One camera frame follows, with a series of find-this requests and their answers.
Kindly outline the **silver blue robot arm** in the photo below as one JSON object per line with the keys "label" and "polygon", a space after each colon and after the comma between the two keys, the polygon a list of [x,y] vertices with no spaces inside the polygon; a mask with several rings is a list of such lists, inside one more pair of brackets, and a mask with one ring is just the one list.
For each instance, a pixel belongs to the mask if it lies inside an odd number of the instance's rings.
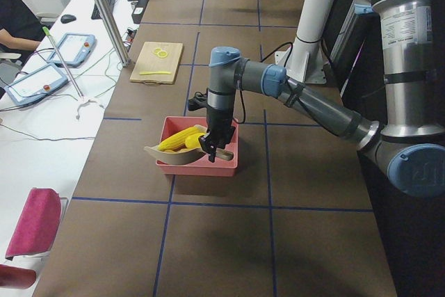
{"label": "silver blue robot arm", "polygon": [[235,96],[245,91],[280,100],[306,113],[339,138],[355,142],[399,191],[416,197],[444,192],[444,128],[432,112],[432,0],[354,0],[358,15],[380,18],[387,123],[363,118],[309,88],[315,55],[334,0],[305,0],[296,38],[276,64],[243,57],[233,47],[215,47],[207,91],[188,101],[206,109],[201,145],[213,161],[234,133]]}

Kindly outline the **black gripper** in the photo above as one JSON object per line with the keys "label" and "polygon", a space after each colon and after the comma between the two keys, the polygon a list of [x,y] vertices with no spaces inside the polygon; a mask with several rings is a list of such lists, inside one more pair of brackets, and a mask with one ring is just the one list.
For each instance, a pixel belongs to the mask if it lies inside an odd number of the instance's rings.
{"label": "black gripper", "polygon": [[188,110],[196,111],[202,108],[207,112],[207,133],[200,136],[198,142],[203,151],[209,151],[209,161],[214,163],[216,149],[224,149],[234,134],[234,95],[196,92],[188,100]]}

